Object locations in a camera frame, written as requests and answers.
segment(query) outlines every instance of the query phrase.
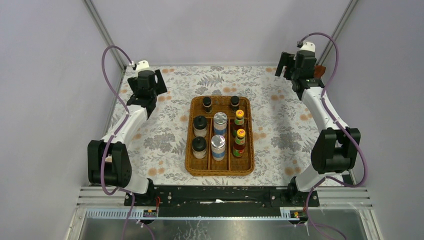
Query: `gray wall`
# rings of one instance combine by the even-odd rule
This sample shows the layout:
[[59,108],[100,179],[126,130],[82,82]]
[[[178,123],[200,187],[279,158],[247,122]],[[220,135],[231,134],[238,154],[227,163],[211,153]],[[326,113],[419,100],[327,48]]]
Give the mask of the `gray wall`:
[[[388,240],[424,238],[423,39],[424,1],[363,0],[337,40],[340,63],[329,97],[361,131],[366,186]],[[354,169],[358,180],[362,169]]]
[[113,41],[153,65],[276,65],[306,34],[331,34],[349,0],[93,2]]
[[0,239],[63,239],[112,104],[105,47],[81,0],[0,2]]

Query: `red sauce bottle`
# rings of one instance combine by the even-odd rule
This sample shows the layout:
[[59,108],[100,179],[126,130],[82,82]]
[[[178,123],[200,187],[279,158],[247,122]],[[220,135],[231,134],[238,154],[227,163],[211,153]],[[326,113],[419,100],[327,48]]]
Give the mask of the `red sauce bottle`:
[[243,110],[237,110],[235,112],[235,119],[232,125],[233,137],[236,137],[239,129],[245,129],[245,112]]
[[245,152],[246,147],[246,131],[244,129],[237,130],[234,144],[232,145],[232,154],[234,157],[240,158]]

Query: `floral tablecloth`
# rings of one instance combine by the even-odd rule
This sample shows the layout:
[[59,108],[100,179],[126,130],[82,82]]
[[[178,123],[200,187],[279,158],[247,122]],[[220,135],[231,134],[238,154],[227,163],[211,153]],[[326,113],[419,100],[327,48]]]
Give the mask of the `floral tablecloth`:
[[[275,77],[266,66],[167,66],[160,69],[168,92],[157,98],[156,109],[129,146],[133,174],[156,185],[285,186],[310,163],[318,130],[311,113],[292,91],[292,84]],[[120,97],[132,91],[127,68]],[[189,110],[192,98],[203,95],[243,96],[250,100],[254,139],[254,171],[247,176],[190,175],[185,169]],[[124,114],[116,101],[111,126]]]

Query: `condiment bottle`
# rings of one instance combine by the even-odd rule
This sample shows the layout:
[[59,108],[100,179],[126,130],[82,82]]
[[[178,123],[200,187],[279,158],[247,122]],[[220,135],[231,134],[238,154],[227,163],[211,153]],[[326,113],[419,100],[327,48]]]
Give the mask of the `condiment bottle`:
[[225,136],[227,133],[227,115],[223,112],[217,112],[213,116],[213,131],[216,135]]
[[223,135],[215,135],[210,140],[212,157],[216,161],[221,161],[225,157],[226,141]]
[[234,124],[231,126],[233,137],[236,137],[237,130],[239,129],[245,129],[245,112],[243,110],[237,110],[235,112]]
[[232,154],[234,157],[241,157],[245,152],[246,147],[246,131],[244,129],[237,130],[237,136],[235,136],[234,144],[232,145]]
[[203,159],[206,157],[206,139],[198,136],[191,142],[191,148],[193,149],[193,155],[197,159]]
[[203,108],[207,114],[212,113],[212,99],[208,96],[203,98]]
[[232,96],[230,99],[230,102],[231,102],[231,111],[233,113],[237,112],[237,110],[239,110],[240,98],[238,96]]
[[208,121],[205,116],[197,116],[193,119],[193,127],[194,127],[194,136],[196,137],[206,137],[206,133],[208,132]]

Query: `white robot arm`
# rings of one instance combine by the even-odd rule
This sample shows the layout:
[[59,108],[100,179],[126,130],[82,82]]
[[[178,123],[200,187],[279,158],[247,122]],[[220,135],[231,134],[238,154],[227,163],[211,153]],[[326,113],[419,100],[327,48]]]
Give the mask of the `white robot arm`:
[[325,98],[326,106],[340,125],[358,144],[361,138],[357,128],[349,128],[340,118],[327,94],[322,95],[324,84],[320,78],[314,78],[317,62],[315,45],[305,41],[299,42],[298,47],[300,49],[296,55],[287,52],[281,54],[275,75],[280,76],[285,67],[284,78],[292,82],[293,91],[312,114],[319,137],[311,151],[311,165],[300,175],[292,178],[288,185],[294,198],[307,194],[325,176],[342,173],[355,165],[357,150],[332,120],[323,105],[322,98]]
[[110,142],[107,154],[111,161],[106,161],[104,182],[136,194],[145,194],[150,181],[146,177],[132,174],[132,166],[127,152],[137,129],[150,117],[156,107],[157,96],[167,92],[164,79],[159,70],[150,70],[149,63],[140,61],[135,67],[135,77],[128,78],[133,92],[126,103],[127,113],[122,116],[112,129],[101,138],[88,144],[88,179],[93,184],[101,183],[101,162]]

